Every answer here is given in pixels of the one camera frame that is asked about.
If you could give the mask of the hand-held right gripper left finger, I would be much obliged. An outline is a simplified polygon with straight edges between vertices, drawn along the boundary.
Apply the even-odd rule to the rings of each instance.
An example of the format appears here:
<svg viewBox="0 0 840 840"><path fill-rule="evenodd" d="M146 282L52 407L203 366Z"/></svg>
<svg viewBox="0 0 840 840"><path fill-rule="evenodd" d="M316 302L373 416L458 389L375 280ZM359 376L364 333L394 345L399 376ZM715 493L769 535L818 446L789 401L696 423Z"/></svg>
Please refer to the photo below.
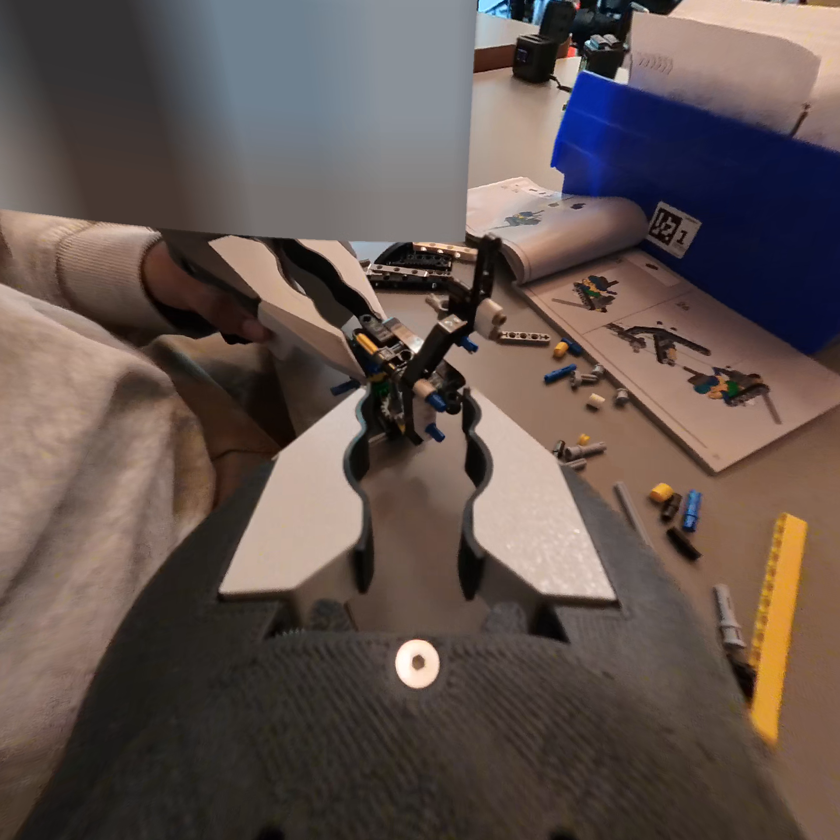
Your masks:
<svg viewBox="0 0 840 840"><path fill-rule="evenodd" d="M360 389L276 457L219 586L226 601L279 600L304 617L320 600L345 604L374 575L372 393Z"/></svg>

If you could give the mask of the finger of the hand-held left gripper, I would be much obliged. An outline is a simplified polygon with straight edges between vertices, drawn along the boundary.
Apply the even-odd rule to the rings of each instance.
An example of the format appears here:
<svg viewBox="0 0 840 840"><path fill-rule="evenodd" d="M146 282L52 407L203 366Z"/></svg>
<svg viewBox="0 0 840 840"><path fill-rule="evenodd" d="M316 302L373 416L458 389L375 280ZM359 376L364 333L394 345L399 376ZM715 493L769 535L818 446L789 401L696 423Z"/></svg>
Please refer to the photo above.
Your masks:
<svg viewBox="0 0 840 840"><path fill-rule="evenodd" d="M256 293L258 320L276 336L273 350L290 343L350 378L365 379L344 332L291 285L269 246L237 236L213 239L209 246Z"/></svg>
<svg viewBox="0 0 840 840"><path fill-rule="evenodd" d="M330 323L352 317L386 318L356 254L338 240L290 239L289 270Z"/></svg>

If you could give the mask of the person's left hand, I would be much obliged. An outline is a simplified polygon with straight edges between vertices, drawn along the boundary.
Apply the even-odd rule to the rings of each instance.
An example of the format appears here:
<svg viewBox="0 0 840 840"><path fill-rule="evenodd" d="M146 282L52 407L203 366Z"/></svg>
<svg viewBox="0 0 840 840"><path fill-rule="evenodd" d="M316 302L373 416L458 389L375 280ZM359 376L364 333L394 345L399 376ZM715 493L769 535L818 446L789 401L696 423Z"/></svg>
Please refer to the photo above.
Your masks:
<svg viewBox="0 0 840 840"><path fill-rule="evenodd" d="M144 256L141 279L145 292L167 318L200 318L213 331L251 343L267 343L273 338L273 333L231 294L201 282L179 267L162 240Z"/></svg>

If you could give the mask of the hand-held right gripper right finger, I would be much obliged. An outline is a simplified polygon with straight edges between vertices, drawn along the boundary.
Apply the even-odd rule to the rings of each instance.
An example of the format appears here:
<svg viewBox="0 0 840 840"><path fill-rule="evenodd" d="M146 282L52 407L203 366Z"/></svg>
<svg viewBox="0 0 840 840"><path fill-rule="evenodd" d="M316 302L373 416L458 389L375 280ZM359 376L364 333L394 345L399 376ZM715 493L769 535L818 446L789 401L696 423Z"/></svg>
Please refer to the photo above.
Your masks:
<svg viewBox="0 0 840 840"><path fill-rule="evenodd" d="M618 599L560 462L485 395L463 400L461 593L526 614Z"/></svg>

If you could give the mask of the blue bin with tag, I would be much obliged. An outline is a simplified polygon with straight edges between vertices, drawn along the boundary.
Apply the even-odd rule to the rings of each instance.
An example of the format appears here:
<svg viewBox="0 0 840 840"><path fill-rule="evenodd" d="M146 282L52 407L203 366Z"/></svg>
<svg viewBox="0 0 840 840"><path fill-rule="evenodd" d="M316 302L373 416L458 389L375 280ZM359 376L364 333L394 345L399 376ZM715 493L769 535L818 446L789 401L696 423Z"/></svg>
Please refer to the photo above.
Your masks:
<svg viewBox="0 0 840 840"><path fill-rule="evenodd" d="M551 165L639 205L644 248L730 309L805 354L838 343L837 152L585 71Z"/></svg>

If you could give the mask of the white paper sheets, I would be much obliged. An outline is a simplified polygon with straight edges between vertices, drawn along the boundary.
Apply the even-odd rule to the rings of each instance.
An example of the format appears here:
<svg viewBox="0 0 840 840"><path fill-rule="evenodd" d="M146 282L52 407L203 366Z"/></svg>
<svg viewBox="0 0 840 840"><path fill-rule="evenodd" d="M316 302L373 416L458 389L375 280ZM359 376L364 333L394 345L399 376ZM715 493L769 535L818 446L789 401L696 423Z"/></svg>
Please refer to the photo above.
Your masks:
<svg viewBox="0 0 840 840"><path fill-rule="evenodd" d="M681 2L629 47L633 88L839 151L837 5Z"/></svg>

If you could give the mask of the lego instruction booklet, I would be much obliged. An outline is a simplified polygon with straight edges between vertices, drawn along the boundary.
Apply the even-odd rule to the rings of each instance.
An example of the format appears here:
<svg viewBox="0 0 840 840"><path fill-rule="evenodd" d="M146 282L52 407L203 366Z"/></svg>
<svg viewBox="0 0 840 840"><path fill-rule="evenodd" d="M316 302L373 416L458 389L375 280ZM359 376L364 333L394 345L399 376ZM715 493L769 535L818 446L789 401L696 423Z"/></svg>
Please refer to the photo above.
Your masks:
<svg viewBox="0 0 840 840"><path fill-rule="evenodd" d="M470 238L498 236L532 307L713 473L838 408L838 374L677 275L642 209L526 177L467 198Z"/></svg>

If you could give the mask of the black lego frame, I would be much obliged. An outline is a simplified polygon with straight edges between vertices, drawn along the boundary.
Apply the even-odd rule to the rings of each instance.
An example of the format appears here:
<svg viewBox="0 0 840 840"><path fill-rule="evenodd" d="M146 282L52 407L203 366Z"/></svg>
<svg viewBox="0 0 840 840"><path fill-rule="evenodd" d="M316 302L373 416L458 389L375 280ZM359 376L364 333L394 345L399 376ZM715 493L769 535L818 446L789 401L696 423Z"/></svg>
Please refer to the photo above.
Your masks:
<svg viewBox="0 0 840 840"><path fill-rule="evenodd" d="M388 246L365 270L383 291L435 291L454 278L456 263L474 264L478 250L465 245L407 241Z"/></svg>

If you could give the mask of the person's grey hoodie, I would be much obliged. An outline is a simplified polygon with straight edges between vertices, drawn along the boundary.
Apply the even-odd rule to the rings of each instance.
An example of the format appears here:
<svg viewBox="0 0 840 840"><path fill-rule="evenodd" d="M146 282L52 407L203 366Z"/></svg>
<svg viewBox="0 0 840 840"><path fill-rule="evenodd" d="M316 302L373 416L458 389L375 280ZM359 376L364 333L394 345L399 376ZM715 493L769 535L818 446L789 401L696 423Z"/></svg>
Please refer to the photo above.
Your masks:
<svg viewBox="0 0 840 840"><path fill-rule="evenodd" d="M247 476L143 351L2 288L1 832L59 761L104 651L170 553Z"/></svg>

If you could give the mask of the black box device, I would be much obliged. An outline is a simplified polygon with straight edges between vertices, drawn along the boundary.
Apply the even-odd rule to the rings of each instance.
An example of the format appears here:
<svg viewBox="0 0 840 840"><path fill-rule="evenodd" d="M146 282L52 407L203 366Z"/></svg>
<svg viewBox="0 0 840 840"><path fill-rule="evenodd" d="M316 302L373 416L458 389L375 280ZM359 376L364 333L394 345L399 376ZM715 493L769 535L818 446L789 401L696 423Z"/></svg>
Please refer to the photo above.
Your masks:
<svg viewBox="0 0 840 840"><path fill-rule="evenodd" d="M533 85L553 78L560 42L542 35L521 35L517 38L511 65L512 75Z"/></svg>
<svg viewBox="0 0 840 840"><path fill-rule="evenodd" d="M539 36L561 45L571 35L577 12L576 2L547 1L542 8Z"/></svg>
<svg viewBox="0 0 840 840"><path fill-rule="evenodd" d="M627 54L627 43L620 38L592 35L582 45L580 70L614 80Z"/></svg>

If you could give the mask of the long yellow lego beam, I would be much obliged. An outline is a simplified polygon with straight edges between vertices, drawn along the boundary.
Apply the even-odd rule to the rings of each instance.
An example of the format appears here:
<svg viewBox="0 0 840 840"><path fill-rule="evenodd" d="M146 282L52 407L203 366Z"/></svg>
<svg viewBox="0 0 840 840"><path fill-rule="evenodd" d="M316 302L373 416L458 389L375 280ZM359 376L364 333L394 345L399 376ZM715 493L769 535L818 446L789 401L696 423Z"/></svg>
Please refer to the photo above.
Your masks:
<svg viewBox="0 0 840 840"><path fill-rule="evenodd" d="M780 734L807 530L807 523L790 513L777 518L753 623L749 663L755 680L750 717L755 731L770 748L775 747Z"/></svg>

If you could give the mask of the grey lego axle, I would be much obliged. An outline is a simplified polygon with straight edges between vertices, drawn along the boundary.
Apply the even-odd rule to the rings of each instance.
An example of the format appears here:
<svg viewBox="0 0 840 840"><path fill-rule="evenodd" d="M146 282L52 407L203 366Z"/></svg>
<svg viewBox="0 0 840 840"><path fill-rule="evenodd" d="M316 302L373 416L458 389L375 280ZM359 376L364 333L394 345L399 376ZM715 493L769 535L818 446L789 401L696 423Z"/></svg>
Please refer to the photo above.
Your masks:
<svg viewBox="0 0 840 840"><path fill-rule="evenodd" d="M653 549L655 546L646 531L644 522L641 519L624 482L621 480L617 481L613 486L613 492L625 518L631 528L635 531L638 538L648 548Z"/></svg>

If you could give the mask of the person's left forearm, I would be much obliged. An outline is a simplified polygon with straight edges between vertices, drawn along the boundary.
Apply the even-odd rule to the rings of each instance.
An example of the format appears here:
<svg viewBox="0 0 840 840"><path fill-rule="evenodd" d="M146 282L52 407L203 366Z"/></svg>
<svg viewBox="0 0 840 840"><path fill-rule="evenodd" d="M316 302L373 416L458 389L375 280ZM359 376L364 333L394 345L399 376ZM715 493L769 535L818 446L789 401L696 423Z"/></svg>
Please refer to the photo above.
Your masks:
<svg viewBox="0 0 840 840"><path fill-rule="evenodd" d="M104 327L174 332L142 280L152 229L3 210L1 239L3 285Z"/></svg>

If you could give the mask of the black lego assembly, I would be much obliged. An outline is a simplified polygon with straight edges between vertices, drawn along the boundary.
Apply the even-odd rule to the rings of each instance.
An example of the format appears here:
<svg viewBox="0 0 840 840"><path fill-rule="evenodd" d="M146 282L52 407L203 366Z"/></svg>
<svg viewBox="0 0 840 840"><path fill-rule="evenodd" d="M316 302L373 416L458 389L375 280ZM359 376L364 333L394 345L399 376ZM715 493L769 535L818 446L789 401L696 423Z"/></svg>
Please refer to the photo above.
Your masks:
<svg viewBox="0 0 840 840"><path fill-rule="evenodd" d="M386 438L403 437L419 446L441 443L440 414L457 415L466 379L446 357L453 348L478 351L474 335L497 341L507 314L492 298L501 239L489 234L478 245L472 280L432 275L426 304L436 321L421 338L398 318L362 314L348 343L365 375L371 420Z"/></svg>

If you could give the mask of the person's tan pants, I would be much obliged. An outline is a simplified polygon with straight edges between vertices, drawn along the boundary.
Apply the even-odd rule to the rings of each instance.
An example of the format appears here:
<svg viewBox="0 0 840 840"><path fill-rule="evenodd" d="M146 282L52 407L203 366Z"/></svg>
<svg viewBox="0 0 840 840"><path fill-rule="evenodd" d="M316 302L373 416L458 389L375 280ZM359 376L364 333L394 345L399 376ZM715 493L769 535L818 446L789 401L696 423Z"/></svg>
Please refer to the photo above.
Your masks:
<svg viewBox="0 0 840 840"><path fill-rule="evenodd" d="M257 344L229 344L168 335L144 354L164 373L201 424L208 453L226 480L270 461L297 437L270 352Z"/></svg>

